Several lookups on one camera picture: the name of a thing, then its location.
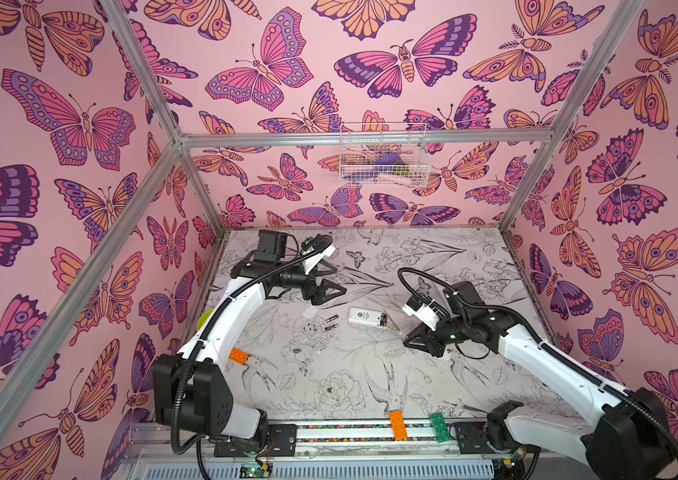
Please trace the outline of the white battery cover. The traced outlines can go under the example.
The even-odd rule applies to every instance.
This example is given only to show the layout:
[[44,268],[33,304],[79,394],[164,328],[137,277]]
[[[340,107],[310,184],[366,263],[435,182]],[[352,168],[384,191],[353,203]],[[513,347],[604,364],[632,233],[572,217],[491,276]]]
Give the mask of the white battery cover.
[[312,319],[319,313],[319,309],[315,306],[308,307],[303,313],[302,316],[306,319]]

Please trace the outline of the small white remote control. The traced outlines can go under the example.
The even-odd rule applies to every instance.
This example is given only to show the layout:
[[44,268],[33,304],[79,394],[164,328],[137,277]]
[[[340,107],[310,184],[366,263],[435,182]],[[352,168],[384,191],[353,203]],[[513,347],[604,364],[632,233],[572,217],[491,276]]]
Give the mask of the small white remote control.
[[349,324],[353,325],[379,329],[388,328],[388,316],[384,312],[377,310],[351,307],[348,311],[347,320]]

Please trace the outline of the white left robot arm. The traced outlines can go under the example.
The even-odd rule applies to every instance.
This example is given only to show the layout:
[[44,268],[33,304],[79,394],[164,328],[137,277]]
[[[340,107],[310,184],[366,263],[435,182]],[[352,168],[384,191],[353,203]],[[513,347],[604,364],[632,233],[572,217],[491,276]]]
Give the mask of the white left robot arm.
[[200,329],[174,354],[163,354],[153,366],[154,411],[158,424],[168,427],[174,454],[193,450],[202,478],[210,472],[204,447],[214,445],[222,456],[247,456],[254,471],[269,474],[268,457],[295,454],[297,427],[273,425],[265,411],[235,400],[228,385],[227,362],[253,314],[272,299],[272,290],[300,291],[320,306],[345,294],[330,280],[336,268],[328,262],[333,239],[318,234],[297,244],[287,259],[290,234],[262,230],[256,249],[231,270],[220,302]]

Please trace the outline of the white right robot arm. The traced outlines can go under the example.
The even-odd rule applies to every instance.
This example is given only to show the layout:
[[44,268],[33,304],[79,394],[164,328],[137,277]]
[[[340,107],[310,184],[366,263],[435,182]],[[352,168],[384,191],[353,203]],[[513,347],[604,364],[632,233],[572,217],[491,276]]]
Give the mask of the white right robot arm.
[[488,448],[522,449],[534,459],[550,451],[589,466],[600,479],[657,479],[671,465],[678,478],[678,441],[655,394],[592,372],[543,339],[516,310],[484,303],[468,281],[451,285],[411,267],[397,272],[400,280],[408,274],[440,286],[448,305],[406,284],[410,297],[402,309],[420,324],[405,346],[439,357],[448,345],[483,345],[532,374],[575,413],[555,416],[507,401],[485,417],[482,436]]

